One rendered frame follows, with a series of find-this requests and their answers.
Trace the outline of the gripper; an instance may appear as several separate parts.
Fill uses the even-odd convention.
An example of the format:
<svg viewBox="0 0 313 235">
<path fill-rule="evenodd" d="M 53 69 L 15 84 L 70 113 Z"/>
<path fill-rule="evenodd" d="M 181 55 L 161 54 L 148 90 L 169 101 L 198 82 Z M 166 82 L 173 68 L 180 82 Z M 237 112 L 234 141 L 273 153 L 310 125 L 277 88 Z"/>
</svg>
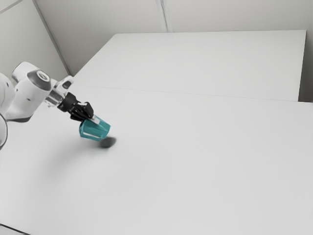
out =
<svg viewBox="0 0 313 235">
<path fill-rule="evenodd" d="M 65 98 L 57 108 L 62 112 L 68 112 L 70 114 L 76 113 L 77 120 L 80 122 L 88 119 L 95 124 L 100 123 L 100 120 L 95 116 L 90 103 L 80 103 L 80 101 L 76 99 L 76 96 L 70 92 L 66 94 Z"/>
</svg>

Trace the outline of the teal faceted mug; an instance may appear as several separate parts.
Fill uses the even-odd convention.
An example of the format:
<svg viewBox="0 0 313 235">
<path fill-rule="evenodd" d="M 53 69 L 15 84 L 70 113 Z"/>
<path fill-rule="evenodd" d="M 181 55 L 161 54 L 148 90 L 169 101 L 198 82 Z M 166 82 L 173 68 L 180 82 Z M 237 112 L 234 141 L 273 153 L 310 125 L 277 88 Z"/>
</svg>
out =
<svg viewBox="0 0 313 235">
<path fill-rule="evenodd" d="M 100 141 L 105 139 L 110 131 L 111 126 L 98 116 L 92 119 L 86 119 L 79 126 L 80 137 Z"/>
</svg>

